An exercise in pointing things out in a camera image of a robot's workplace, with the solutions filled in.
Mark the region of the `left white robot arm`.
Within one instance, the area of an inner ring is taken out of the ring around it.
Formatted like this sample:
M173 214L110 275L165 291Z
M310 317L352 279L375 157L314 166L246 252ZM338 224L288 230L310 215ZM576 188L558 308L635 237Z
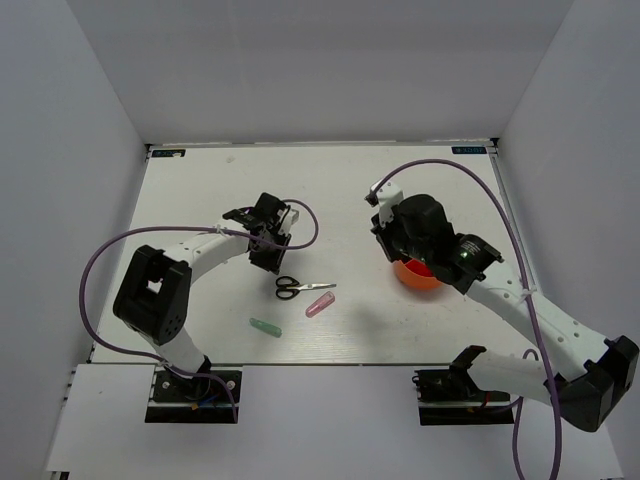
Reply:
M188 398L205 396L212 378L208 358L185 327L192 285L237 256L277 274L298 217L284 201L263 193L253 207L225 213L211 232L165 249L143 245L134 252L113 313L179 371L176 384Z

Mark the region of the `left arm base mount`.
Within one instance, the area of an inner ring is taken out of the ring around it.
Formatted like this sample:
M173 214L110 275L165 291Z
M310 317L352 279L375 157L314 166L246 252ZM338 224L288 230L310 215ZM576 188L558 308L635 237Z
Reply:
M185 379L165 369L152 377L148 424L235 424L224 387L211 379Z

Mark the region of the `orange round organizer container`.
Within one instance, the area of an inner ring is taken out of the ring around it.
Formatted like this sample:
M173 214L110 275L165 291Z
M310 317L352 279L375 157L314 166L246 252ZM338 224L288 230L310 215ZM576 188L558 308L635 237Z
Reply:
M409 289L429 291L442 285L431 270L418 260L395 261L392 267L398 281Z

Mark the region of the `black handled scissors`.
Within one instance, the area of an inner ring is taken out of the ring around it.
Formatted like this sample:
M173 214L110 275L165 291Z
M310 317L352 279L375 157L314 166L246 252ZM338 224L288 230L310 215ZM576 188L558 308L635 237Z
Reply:
M275 282L275 295L279 300L288 301L301 292L335 288L335 283L301 283L291 276L280 276Z

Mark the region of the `pink translucent tube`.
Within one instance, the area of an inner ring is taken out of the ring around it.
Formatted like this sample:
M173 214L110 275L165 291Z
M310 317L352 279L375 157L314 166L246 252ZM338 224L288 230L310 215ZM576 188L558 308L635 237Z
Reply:
M307 318L313 318L327 307L331 306L334 302L335 295L332 292L326 292L305 310L305 315Z

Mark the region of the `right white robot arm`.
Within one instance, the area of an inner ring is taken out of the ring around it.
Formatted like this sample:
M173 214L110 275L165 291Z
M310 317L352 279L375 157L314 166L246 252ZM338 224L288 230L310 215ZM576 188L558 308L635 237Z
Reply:
M378 210L371 231L389 261L419 261L539 348L534 362L469 346L449 365L449 387L466 399L501 391L558 405L560 417L577 429L600 428L632 385L639 348L631 339L609 339L525 288L498 250L455 232L433 197L387 191L366 200Z

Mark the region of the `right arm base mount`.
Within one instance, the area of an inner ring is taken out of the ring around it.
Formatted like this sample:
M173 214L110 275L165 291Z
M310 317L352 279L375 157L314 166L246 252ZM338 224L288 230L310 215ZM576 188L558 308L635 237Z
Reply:
M491 426L514 423L511 396L500 391L481 390L468 370L485 347L472 345L446 368L415 370L421 426Z

